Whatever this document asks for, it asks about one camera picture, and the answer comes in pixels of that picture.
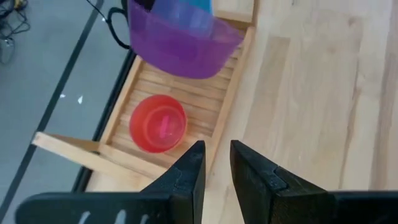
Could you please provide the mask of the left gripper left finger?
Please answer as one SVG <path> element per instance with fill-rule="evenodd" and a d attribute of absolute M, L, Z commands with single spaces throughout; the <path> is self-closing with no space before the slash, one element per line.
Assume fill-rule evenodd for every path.
<path fill-rule="evenodd" d="M 43 193 L 23 201 L 16 224 L 200 224 L 206 147 L 197 141 L 140 192 Z"/>

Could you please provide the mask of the wooden slatted shelf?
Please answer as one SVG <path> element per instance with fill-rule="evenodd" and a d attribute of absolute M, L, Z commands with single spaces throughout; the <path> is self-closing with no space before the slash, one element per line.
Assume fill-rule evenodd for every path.
<path fill-rule="evenodd" d="M 37 132 L 33 144 L 137 188 L 162 175 L 198 140 L 205 142 L 211 167 L 255 34 L 253 0 L 247 10 L 212 3 L 213 15 L 243 36 L 216 75 L 178 77 L 136 55 L 99 141 Z"/>

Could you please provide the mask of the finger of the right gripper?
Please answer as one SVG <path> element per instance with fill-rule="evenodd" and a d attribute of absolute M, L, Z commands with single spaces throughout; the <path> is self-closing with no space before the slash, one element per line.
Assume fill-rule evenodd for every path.
<path fill-rule="evenodd" d="M 134 2 L 142 6 L 145 10 L 150 11 L 155 3 L 155 0 L 134 0 Z"/>

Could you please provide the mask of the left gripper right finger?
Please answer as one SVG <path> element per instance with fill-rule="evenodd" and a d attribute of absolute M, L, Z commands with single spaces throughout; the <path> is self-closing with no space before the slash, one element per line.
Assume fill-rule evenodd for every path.
<path fill-rule="evenodd" d="M 230 164 L 245 224 L 398 224 L 398 190 L 327 191 L 237 140 Z"/>

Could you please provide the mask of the purple translucent bowl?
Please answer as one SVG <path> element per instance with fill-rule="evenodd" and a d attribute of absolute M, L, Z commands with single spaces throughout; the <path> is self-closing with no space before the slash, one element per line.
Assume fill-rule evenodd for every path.
<path fill-rule="evenodd" d="M 155 0 L 150 11 L 128 0 L 130 46 L 147 63 L 178 77 L 216 75 L 243 41 L 214 15 L 192 14 L 185 0 Z"/>

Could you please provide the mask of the blue bowl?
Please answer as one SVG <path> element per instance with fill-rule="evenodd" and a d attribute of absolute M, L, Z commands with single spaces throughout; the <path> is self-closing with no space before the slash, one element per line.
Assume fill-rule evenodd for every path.
<path fill-rule="evenodd" d="M 212 0 L 185 0 L 192 14 L 212 16 Z"/>

